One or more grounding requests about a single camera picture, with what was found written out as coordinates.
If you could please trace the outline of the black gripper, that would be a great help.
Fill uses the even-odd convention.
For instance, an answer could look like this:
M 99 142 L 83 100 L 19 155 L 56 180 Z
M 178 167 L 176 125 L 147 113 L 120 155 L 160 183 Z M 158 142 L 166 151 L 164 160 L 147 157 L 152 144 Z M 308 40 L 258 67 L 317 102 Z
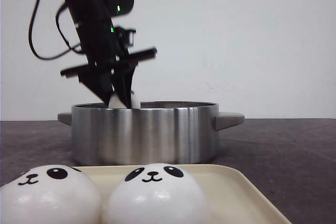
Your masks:
M 134 0 L 65 0 L 76 31 L 80 46 L 88 63 L 64 69 L 62 76 L 78 75 L 79 82 L 98 96 L 106 106 L 116 92 L 120 100 L 131 107 L 132 80 L 138 61 L 155 58 L 157 49 L 149 48 L 129 53 L 133 46 L 134 29 L 114 26 L 112 18 L 128 14 Z M 88 70 L 109 71 L 101 73 Z

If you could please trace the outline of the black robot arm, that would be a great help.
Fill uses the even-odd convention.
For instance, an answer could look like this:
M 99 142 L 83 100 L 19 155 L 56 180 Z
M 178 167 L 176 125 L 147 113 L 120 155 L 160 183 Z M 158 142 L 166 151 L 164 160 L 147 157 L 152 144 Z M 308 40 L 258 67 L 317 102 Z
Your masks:
M 88 63 L 64 69 L 67 78 L 78 77 L 107 106 L 119 100 L 132 108 L 132 78 L 139 61 L 155 58 L 157 49 L 129 53 L 134 29 L 115 26 L 112 18 L 132 11 L 134 0 L 65 0 Z

